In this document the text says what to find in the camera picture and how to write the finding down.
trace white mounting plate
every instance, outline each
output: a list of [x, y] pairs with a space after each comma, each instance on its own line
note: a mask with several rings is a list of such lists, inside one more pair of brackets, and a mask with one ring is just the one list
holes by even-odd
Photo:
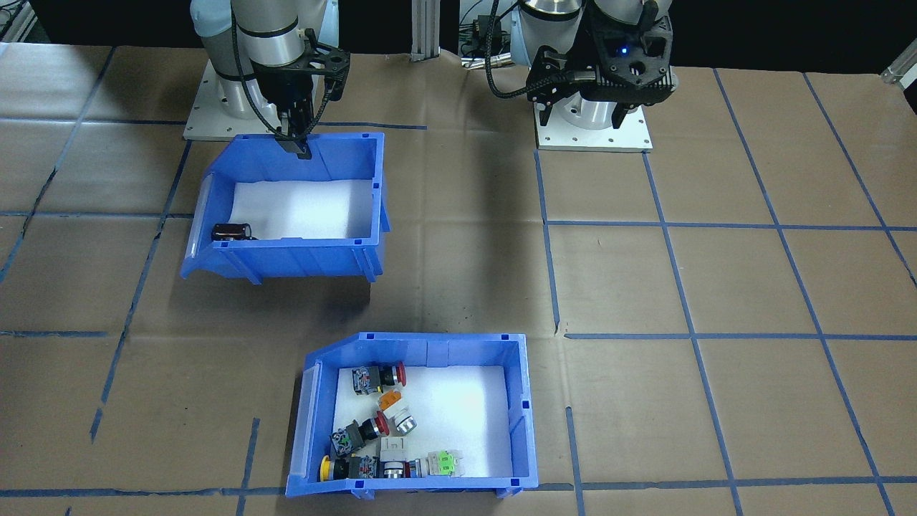
[[547, 125], [542, 127], [538, 123], [539, 111], [534, 111], [538, 149], [603, 152], [643, 152], [653, 149], [642, 106], [624, 117], [619, 129], [578, 128], [565, 120], [560, 113], [552, 113]]
[[[269, 132], [257, 118], [230, 117], [220, 105], [218, 88], [219, 81], [216, 80], [216, 72], [208, 61], [204, 68], [204, 76], [201, 77], [201, 83], [197, 88], [197, 96], [194, 98], [191, 113], [188, 115], [188, 123], [184, 126], [186, 140], [230, 141], [237, 134], [266, 134]], [[274, 127], [279, 126], [274, 106], [268, 106], [265, 111], [269, 112], [264, 113], [264, 117]]]

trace cardboard surface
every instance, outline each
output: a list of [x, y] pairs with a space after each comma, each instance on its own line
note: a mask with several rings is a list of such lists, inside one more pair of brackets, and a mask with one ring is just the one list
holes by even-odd
[[[917, 477], [917, 118], [877, 76], [678, 69], [638, 156], [354, 56], [316, 130], [385, 132], [385, 274], [252, 286], [178, 276], [204, 52], [110, 51], [0, 46], [0, 513], [871, 514], [867, 453]], [[543, 490], [279, 496], [303, 359], [356, 331], [526, 333]], [[855, 484], [761, 485], [806, 477]]]

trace white foam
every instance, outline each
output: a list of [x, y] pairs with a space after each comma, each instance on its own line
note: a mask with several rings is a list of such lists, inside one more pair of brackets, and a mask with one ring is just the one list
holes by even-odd
[[372, 181], [236, 183], [228, 222], [248, 223], [258, 240], [367, 238]]
[[[407, 455], [411, 459], [438, 450], [460, 450], [464, 477], [513, 475], [502, 367], [407, 367], [406, 374], [407, 386], [398, 388], [417, 421], [417, 427], [407, 435]], [[353, 420], [362, 423], [372, 417], [379, 396], [355, 394], [350, 369], [341, 369], [334, 430]], [[357, 455], [378, 456], [379, 443], [379, 439], [371, 441]]]

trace blue plastic bin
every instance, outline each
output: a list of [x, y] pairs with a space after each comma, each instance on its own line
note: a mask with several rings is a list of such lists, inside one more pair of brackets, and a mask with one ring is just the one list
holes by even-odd
[[[318, 479], [322, 457], [329, 453], [328, 435], [334, 430], [338, 371], [361, 365], [447, 367], [499, 365], [503, 367], [509, 412], [506, 425], [512, 457], [511, 477], [420, 477]], [[287, 478], [287, 497], [347, 492], [373, 499], [375, 491], [390, 489], [481, 491], [500, 498], [538, 486], [535, 419], [528, 380], [528, 358], [522, 334], [359, 333], [305, 357], [293, 456]]]
[[[224, 277], [365, 275], [373, 282], [382, 274], [386, 186], [382, 173], [384, 135], [335, 133], [309, 135], [311, 160], [284, 151], [270, 135], [236, 136], [210, 164], [201, 183], [194, 221], [182, 263], [182, 277], [205, 269]], [[212, 241], [214, 224], [232, 212], [236, 183], [259, 181], [372, 180], [370, 234], [357, 239], [282, 238], [256, 241]]]

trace blue grid line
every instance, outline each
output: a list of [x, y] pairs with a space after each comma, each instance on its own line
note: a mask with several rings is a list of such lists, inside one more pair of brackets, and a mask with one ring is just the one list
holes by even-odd
[[[874, 485], [873, 477], [785, 477], [738, 478], [740, 488], [778, 486], [849, 486]], [[886, 484], [917, 484], [917, 476], [882, 477]], [[710, 489], [728, 488], [728, 480], [669, 480], [658, 482], [582, 482], [584, 491], [619, 491], [641, 489]], [[573, 491], [566, 483], [542, 484], [526, 491]], [[132, 490], [117, 488], [0, 489], [0, 499], [22, 498], [106, 498], [106, 497], [252, 497], [283, 496], [284, 487], [275, 488], [201, 488], [178, 490]]]
[[251, 466], [255, 462], [255, 446], [258, 444], [258, 428], [261, 425], [261, 420], [258, 418], [251, 419], [251, 435], [249, 436], [249, 451], [245, 455], [245, 472], [242, 474], [242, 485], [240, 489], [242, 493], [238, 496], [238, 502], [236, 503], [236, 516], [243, 516], [245, 514], [245, 497], [247, 493], [245, 492], [249, 488], [249, 480], [251, 479]]
[[140, 302], [140, 295], [143, 293], [143, 286], [147, 283], [149, 269], [153, 264], [153, 256], [156, 254], [156, 250], [159, 247], [160, 237], [162, 236], [162, 229], [165, 227], [166, 218], [169, 214], [169, 208], [171, 207], [172, 200], [175, 198], [175, 191], [178, 190], [178, 184], [182, 179], [182, 172], [184, 171], [185, 163], [188, 161], [188, 154], [191, 152], [191, 145], [191, 141], [186, 141], [184, 144], [182, 158], [179, 160], [178, 169], [175, 171], [175, 177], [172, 179], [171, 188], [169, 189], [169, 195], [166, 197], [165, 205], [162, 207], [160, 221], [156, 227], [156, 235], [153, 237], [153, 242], [149, 245], [147, 261], [143, 264], [143, 271], [140, 273], [140, 279], [137, 281], [137, 288], [134, 290], [134, 297], [131, 299], [130, 309], [127, 311], [127, 317], [124, 321], [124, 328], [121, 330], [121, 336], [118, 338], [115, 354], [112, 356], [112, 363], [108, 367], [108, 376], [105, 378], [105, 386], [102, 387], [102, 396], [99, 398], [101, 407], [96, 410], [93, 419], [93, 425], [89, 430], [89, 436], [93, 443], [95, 443], [95, 435], [98, 433], [99, 423], [102, 420], [102, 407], [108, 403], [108, 395], [111, 392], [112, 384], [115, 382], [115, 372], [117, 370], [117, 365], [121, 360], [121, 352], [124, 350], [124, 344], [127, 340], [127, 333], [130, 331], [130, 323], [134, 319], [134, 312], [137, 310], [137, 304]]
[[573, 408], [567, 407], [567, 437], [570, 441], [570, 462], [573, 464], [573, 491], [576, 493], [576, 508], [579, 516], [586, 516], [586, 502], [582, 496], [582, 475], [580, 474], [580, 451], [576, 445], [576, 427], [573, 424]]
[[[73, 123], [77, 121], [73, 118], [32, 118], [32, 117], [4, 117], [0, 116], [0, 122], [68, 122]], [[130, 124], [130, 125], [145, 125], [145, 126], [183, 126], [188, 123], [186, 120], [146, 120], [146, 119], [118, 119], [118, 118], [88, 118], [84, 120], [86, 123], [91, 124]], [[325, 127], [341, 127], [341, 128], [350, 128], [350, 127], [367, 127], [367, 128], [380, 128], [380, 129], [414, 129], [414, 130], [427, 130], [427, 126], [416, 126], [410, 124], [388, 124], [384, 122], [366, 122], [366, 121], [353, 121], [353, 122], [318, 122], [319, 126]]]
[[95, 94], [99, 91], [99, 86], [102, 85], [102, 78], [105, 76], [105, 72], [108, 70], [108, 65], [111, 64], [112, 58], [114, 56], [115, 47], [112, 47], [112, 49], [108, 51], [108, 57], [105, 58], [105, 63], [103, 63], [102, 69], [99, 71], [98, 76], [95, 77], [95, 83], [93, 83], [92, 89], [89, 90], [89, 95], [86, 96], [86, 100], [83, 102], [83, 107], [80, 109], [80, 115], [77, 117], [75, 123], [73, 124], [73, 129], [70, 131], [70, 136], [67, 137], [67, 141], [63, 144], [61, 155], [58, 156], [57, 161], [54, 163], [54, 167], [51, 169], [51, 173], [48, 175], [48, 179], [45, 180], [45, 184], [41, 186], [41, 190], [39, 190], [38, 196], [35, 197], [35, 203], [32, 204], [32, 209], [28, 212], [28, 215], [26, 215], [26, 219], [22, 221], [22, 230], [19, 231], [19, 235], [16, 238], [16, 243], [13, 244], [13, 249], [10, 250], [9, 256], [6, 257], [6, 261], [4, 262], [3, 267], [0, 268], [0, 283], [4, 282], [6, 279], [6, 274], [9, 273], [10, 267], [13, 266], [13, 261], [16, 259], [16, 255], [19, 254], [19, 248], [22, 247], [22, 241], [26, 239], [26, 231], [28, 230], [28, 225], [32, 221], [32, 218], [35, 216], [35, 212], [38, 211], [41, 199], [45, 196], [45, 193], [48, 192], [51, 181], [54, 180], [54, 176], [57, 175], [57, 172], [61, 169], [63, 159], [66, 157], [67, 151], [70, 149], [70, 146], [76, 139], [76, 132], [79, 130], [83, 119], [86, 118], [86, 113], [89, 111], [89, 105], [92, 104], [93, 98], [95, 98]]
[[547, 484], [539, 484], [537, 488], [527, 488], [526, 491], [573, 491], [575, 488], [573, 484], [567, 484], [566, 482], [554, 482]]
[[888, 225], [885, 223], [885, 219], [882, 218], [882, 214], [878, 211], [878, 205], [876, 201], [872, 198], [872, 195], [869, 193], [869, 189], [866, 186], [866, 182], [863, 181], [863, 176], [860, 174], [859, 169], [856, 168], [854, 159], [850, 156], [850, 152], [847, 151], [847, 146], [844, 145], [844, 141], [841, 139], [841, 135], [837, 132], [837, 128], [834, 126], [834, 122], [831, 120], [831, 117], [828, 115], [828, 111], [824, 108], [822, 104], [822, 99], [819, 98], [818, 94], [815, 93], [815, 87], [812, 86], [812, 81], [809, 80], [809, 75], [806, 73], [802, 74], [802, 78], [805, 79], [805, 83], [809, 86], [809, 91], [812, 92], [812, 97], [815, 98], [815, 102], [818, 104], [818, 108], [822, 110], [822, 115], [824, 116], [824, 121], [828, 122], [828, 127], [831, 128], [831, 132], [834, 134], [834, 139], [837, 140], [837, 144], [841, 146], [841, 151], [844, 152], [844, 157], [847, 159], [847, 163], [850, 164], [850, 170], [853, 171], [856, 181], [859, 183], [860, 188], [863, 190], [863, 194], [866, 195], [866, 199], [869, 201], [869, 205], [872, 207], [872, 211], [876, 214], [876, 219], [881, 225], [882, 229], [885, 231], [885, 236], [889, 237], [891, 242], [891, 248], [895, 250], [895, 253], [898, 255], [898, 259], [901, 260], [901, 263], [904, 264], [904, 268], [908, 271], [908, 275], [911, 277], [911, 282], [917, 286], [917, 278], [914, 277], [914, 272], [911, 267], [908, 265], [908, 261], [904, 258], [904, 254], [901, 252], [901, 248], [898, 247], [898, 243], [895, 241], [895, 237], [891, 235]]
[[85, 122], [87, 124], [130, 124], [137, 126], [183, 126], [188, 123], [186, 120], [119, 120], [116, 118], [90, 118]]
[[[29, 213], [22, 211], [0, 211], [0, 217], [23, 217]], [[117, 213], [114, 211], [36, 211], [30, 214], [34, 217], [58, 217], [62, 219], [77, 217], [111, 217], [126, 219], [156, 219], [161, 213]]]
[[[779, 225], [777, 212], [774, 209], [773, 203], [770, 201], [770, 195], [764, 186], [764, 180], [761, 178], [761, 173], [757, 169], [755, 157], [752, 155], [751, 148], [748, 146], [748, 141], [745, 137], [745, 133], [742, 131], [742, 128], [739, 125], [738, 117], [735, 115], [733, 105], [729, 101], [729, 95], [726, 93], [725, 86], [723, 85], [723, 80], [720, 78], [720, 74], [715, 68], [713, 69], [713, 76], [716, 78], [716, 83], [720, 87], [720, 93], [723, 95], [723, 100], [726, 103], [726, 108], [729, 110], [729, 116], [732, 118], [733, 124], [735, 125], [735, 131], [738, 133], [739, 140], [742, 141], [742, 146], [745, 148], [748, 162], [751, 164], [752, 172], [755, 174], [758, 186], [761, 189], [761, 194], [768, 205], [770, 216], [774, 220], [774, 224]], [[895, 510], [891, 506], [889, 494], [886, 492], [885, 485], [882, 483], [882, 478], [878, 473], [876, 461], [872, 456], [872, 452], [869, 451], [869, 445], [866, 442], [866, 438], [863, 436], [863, 432], [860, 429], [859, 420], [856, 418], [856, 414], [854, 413], [853, 404], [851, 403], [850, 397], [847, 395], [847, 391], [844, 388], [844, 382], [841, 380], [840, 373], [837, 370], [837, 365], [834, 363], [834, 357], [831, 354], [831, 348], [828, 346], [828, 341], [823, 333], [822, 324], [819, 322], [818, 315], [815, 313], [815, 307], [812, 304], [812, 299], [809, 297], [809, 292], [806, 289], [805, 284], [802, 282], [802, 276], [800, 274], [799, 267], [796, 264], [796, 260], [793, 258], [793, 253], [790, 250], [790, 244], [787, 242], [786, 234], [781, 228], [777, 228], [777, 234], [780, 236], [780, 243], [783, 245], [783, 251], [786, 253], [787, 260], [790, 262], [790, 267], [792, 268], [793, 275], [796, 277], [796, 283], [799, 285], [800, 291], [802, 293], [802, 298], [805, 300], [806, 308], [809, 310], [809, 315], [812, 317], [812, 323], [815, 325], [815, 331], [818, 333], [819, 340], [822, 342], [822, 349], [824, 350], [825, 359], [828, 361], [828, 366], [831, 368], [831, 373], [834, 376], [834, 382], [837, 384], [841, 398], [844, 401], [847, 415], [850, 417], [850, 422], [854, 426], [856, 437], [860, 442], [860, 446], [863, 448], [863, 454], [866, 456], [867, 462], [869, 463], [869, 470], [872, 472], [872, 476], [875, 480], [876, 486], [878, 487], [879, 495], [881, 495], [882, 501], [885, 503], [885, 509], [889, 516], [895, 516]]]
[[319, 126], [325, 127], [338, 127], [338, 128], [349, 128], [349, 127], [367, 127], [367, 128], [382, 128], [382, 129], [415, 129], [415, 130], [426, 130], [426, 126], [412, 126], [406, 124], [386, 124], [380, 122], [318, 122]]
[[[869, 335], [857, 333], [694, 333], [699, 341], [739, 339], [790, 339], [829, 341], [917, 341], [917, 335]], [[665, 341], [689, 339], [691, 333], [565, 333], [572, 341]]]
[[815, 224], [750, 224], [742, 222], [656, 222], [653, 220], [549, 220], [549, 226], [613, 226], [638, 228], [713, 228], [724, 230], [824, 230], [824, 231], [917, 231], [917, 226], [844, 226]]
[[[646, 168], [646, 179], [649, 181], [649, 188], [653, 192], [653, 202], [656, 203], [656, 212], [659, 215], [659, 221], [665, 222], [666, 215], [662, 210], [662, 201], [659, 199], [659, 192], [656, 188], [656, 180], [653, 178], [653, 168], [649, 165], [649, 158], [643, 153], [643, 166]], [[679, 265], [675, 259], [675, 249], [672, 247], [672, 239], [668, 233], [668, 228], [662, 228], [662, 236], [666, 241], [668, 259], [671, 262], [672, 274], [675, 276], [675, 286], [679, 290], [679, 299], [681, 309], [684, 312], [685, 322], [688, 324], [688, 332], [691, 334], [691, 347], [694, 350], [694, 359], [697, 361], [698, 372], [701, 375], [703, 384], [703, 394], [707, 398], [707, 406], [710, 409], [710, 417], [713, 422], [713, 430], [716, 432], [716, 442], [720, 446], [720, 454], [723, 456], [723, 466], [726, 470], [726, 479], [729, 481], [729, 491], [733, 495], [733, 505], [735, 505], [735, 515], [742, 516], [742, 500], [739, 498], [739, 490], [735, 485], [735, 474], [733, 465], [729, 460], [729, 451], [726, 449], [726, 440], [723, 436], [723, 427], [720, 425], [720, 416], [716, 411], [716, 404], [713, 402], [713, 392], [710, 389], [710, 379], [707, 377], [707, 368], [703, 364], [703, 355], [701, 354], [701, 345], [698, 342], [697, 335], [694, 331], [694, 321], [691, 318], [691, 310], [688, 308], [688, 299], [685, 297], [684, 285], [681, 283], [681, 273]]]
[[554, 276], [554, 254], [551, 252], [551, 232], [547, 227], [547, 201], [545, 198], [545, 181], [541, 174], [541, 157], [535, 149], [535, 173], [538, 180], [538, 202], [541, 204], [541, 225], [545, 237], [545, 255], [547, 256], [547, 282], [551, 288], [551, 310], [554, 312], [554, 332], [560, 328], [560, 304], [558, 303], [558, 282]]
[[107, 331], [23, 331], [0, 330], [0, 335], [9, 337], [40, 338], [62, 337], [64, 339], [100, 339], [108, 336]]
[[728, 488], [729, 480], [675, 480], [663, 482], [586, 482], [587, 491], [633, 491], [642, 489], [710, 489]]
[[76, 118], [33, 118], [33, 117], [6, 117], [0, 116], [0, 122], [35, 122], [35, 123], [65, 123], [72, 124]]

